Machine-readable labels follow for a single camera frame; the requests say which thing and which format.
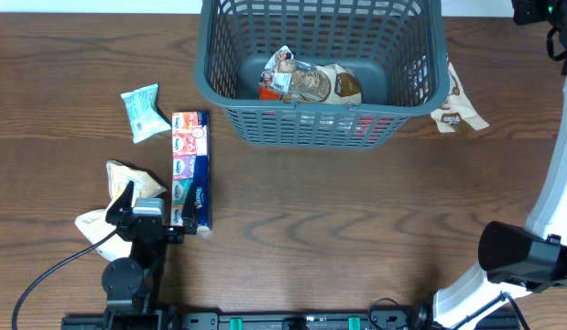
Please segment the Kleenex tissue multipack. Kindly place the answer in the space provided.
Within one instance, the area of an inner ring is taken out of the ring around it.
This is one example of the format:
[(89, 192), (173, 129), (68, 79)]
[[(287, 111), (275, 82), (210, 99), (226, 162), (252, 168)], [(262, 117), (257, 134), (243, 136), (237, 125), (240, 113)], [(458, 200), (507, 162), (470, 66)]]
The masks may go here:
[(171, 118), (172, 186), (170, 222), (180, 213), (188, 188), (195, 187), (197, 233), (212, 229), (210, 130), (207, 112), (178, 112)]

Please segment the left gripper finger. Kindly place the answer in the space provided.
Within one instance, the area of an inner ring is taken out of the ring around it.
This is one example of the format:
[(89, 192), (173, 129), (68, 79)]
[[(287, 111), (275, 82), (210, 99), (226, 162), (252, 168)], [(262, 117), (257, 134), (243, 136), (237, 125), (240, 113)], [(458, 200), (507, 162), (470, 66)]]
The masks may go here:
[(181, 209), (180, 218), (182, 221), (182, 226), (184, 227), (185, 234), (196, 235), (198, 225), (195, 206), (195, 187), (193, 185), (188, 188), (184, 205)]
[(132, 213), (132, 201), (135, 183), (130, 181), (119, 197), (108, 207), (105, 221), (113, 226), (119, 226)]

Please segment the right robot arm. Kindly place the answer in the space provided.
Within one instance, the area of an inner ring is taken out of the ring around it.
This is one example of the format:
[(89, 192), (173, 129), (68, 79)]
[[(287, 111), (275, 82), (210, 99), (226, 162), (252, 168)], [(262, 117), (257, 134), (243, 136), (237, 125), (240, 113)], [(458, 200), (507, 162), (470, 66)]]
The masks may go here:
[(515, 1), (514, 22), (547, 21), (547, 51), (562, 63), (562, 122), (542, 192), (524, 226), (489, 223), (478, 261), (408, 315), (407, 329), (526, 329), (517, 301), (567, 288), (567, 0)]

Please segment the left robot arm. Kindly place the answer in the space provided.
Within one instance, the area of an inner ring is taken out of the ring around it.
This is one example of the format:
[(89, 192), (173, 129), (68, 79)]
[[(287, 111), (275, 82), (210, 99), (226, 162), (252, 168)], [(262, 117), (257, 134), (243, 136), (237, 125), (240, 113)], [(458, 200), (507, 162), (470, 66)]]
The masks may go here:
[(131, 244), (127, 257), (109, 263), (102, 275), (107, 294), (104, 328), (180, 330), (176, 308), (158, 301), (167, 247), (181, 244), (187, 229), (164, 224), (159, 198), (133, 198), (130, 181), (108, 208), (105, 221), (115, 234)]

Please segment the large cookie bag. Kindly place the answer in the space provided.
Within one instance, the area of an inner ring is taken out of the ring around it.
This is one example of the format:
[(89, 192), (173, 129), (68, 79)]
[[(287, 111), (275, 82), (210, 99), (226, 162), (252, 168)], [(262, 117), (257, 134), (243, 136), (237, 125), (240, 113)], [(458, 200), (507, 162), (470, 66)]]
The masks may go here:
[(258, 86), (260, 100), (328, 105), (362, 103), (362, 87), (351, 70), (337, 63), (319, 66), (296, 60), (287, 46), (269, 59)]

